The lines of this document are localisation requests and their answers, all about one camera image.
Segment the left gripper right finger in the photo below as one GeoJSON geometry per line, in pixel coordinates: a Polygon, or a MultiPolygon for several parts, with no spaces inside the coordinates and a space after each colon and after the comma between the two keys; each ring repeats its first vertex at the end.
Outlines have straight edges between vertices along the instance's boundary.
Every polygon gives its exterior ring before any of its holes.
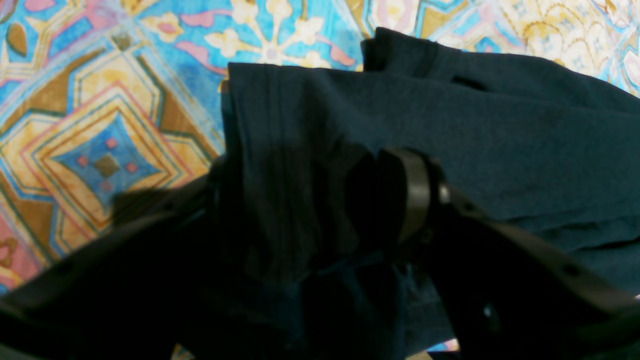
{"type": "Polygon", "coordinates": [[[464,360],[621,360],[639,352],[639,301],[560,249],[484,214],[438,162],[380,152],[380,235],[423,269],[464,360]]]}

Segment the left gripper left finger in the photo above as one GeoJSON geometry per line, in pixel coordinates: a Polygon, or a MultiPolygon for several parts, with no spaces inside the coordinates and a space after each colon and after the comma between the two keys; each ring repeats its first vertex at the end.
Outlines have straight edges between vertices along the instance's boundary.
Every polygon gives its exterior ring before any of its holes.
{"type": "Polygon", "coordinates": [[[169,360],[226,166],[1,296],[3,360],[169,360]]]}

